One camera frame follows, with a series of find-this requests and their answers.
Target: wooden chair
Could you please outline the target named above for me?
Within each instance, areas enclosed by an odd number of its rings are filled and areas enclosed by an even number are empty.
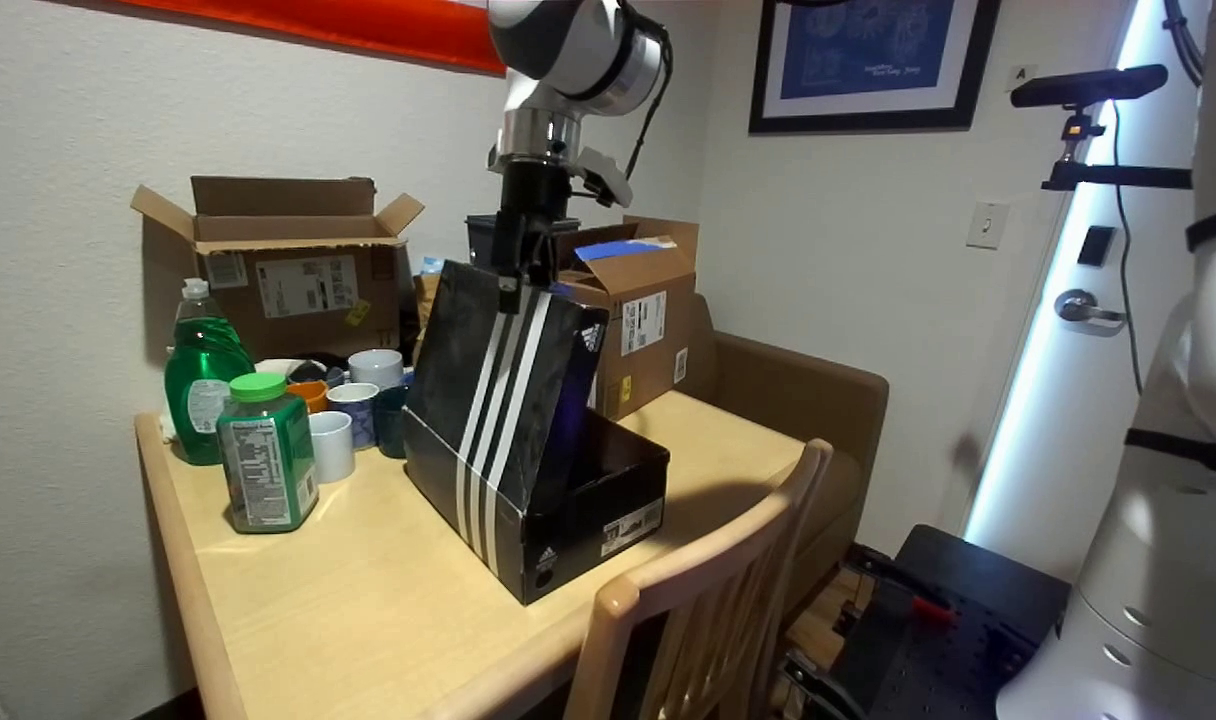
[[[723,529],[608,580],[577,661],[570,720],[767,714],[795,519],[833,448]]]

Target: green bottle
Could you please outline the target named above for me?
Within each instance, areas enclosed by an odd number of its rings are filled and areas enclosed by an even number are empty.
[[[254,371],[254,355],[239,330],[213,305],[207,279],[187,275],[164,366],[168,411],[184,458],[222,465],[217,420],[233,394],[229,385],[244,371]]]
[[[277,371],[233,378],[222,415],[229,519],[238,533],[293,533],[320,500],[313,423],[302,394]]]

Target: wooden table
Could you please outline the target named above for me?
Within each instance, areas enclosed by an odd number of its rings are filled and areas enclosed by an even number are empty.
[[[723,523],[800,458],[800,440],[681,390],[621,423],[671,451],[666,529],[521,604],[406,465],[373,448],[348,481],[324,482],[302,533],[238,536],[222,466],[176,458],[155,415],[142,415],[136,448],[207,714],[446,714],[495,676],[540,679],[577,657],[608,575]]]

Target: brown chair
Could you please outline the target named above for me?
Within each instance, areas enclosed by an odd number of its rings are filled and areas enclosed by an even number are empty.
[[[810,440],[795,471],[771,497],[608,580],[566,714],[767,714],[795,523],[828,458],[833,448]]]

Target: open cardboard box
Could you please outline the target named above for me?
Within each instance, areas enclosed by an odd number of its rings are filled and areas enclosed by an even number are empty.
[[[197,213],[136,186],[152,317],[176,309],[184,275],[213,301],[254,355],[406,346],[418,338],[418,287],[406,229],[422,200],[381,213],[373,180],[197,177]]]
[[[630,415],[689,374],[696,305],[696,222],[630,214],[560,249],[560,287],[606,309],[592,409]]]

